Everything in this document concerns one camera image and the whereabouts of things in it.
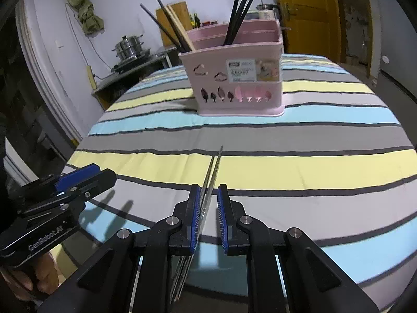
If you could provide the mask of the person's left hand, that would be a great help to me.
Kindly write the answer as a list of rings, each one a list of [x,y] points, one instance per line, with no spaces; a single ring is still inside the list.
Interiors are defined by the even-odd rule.
[[[18,300],[31,301],[33,299],[31,292],[33,292],[34,287],[48,295],[51,295],[59,287],[56,263],[49,251],[42,256],[38,256],[29,269],[34,271],[36,285],[24,271],[1,267],[3,279]]]

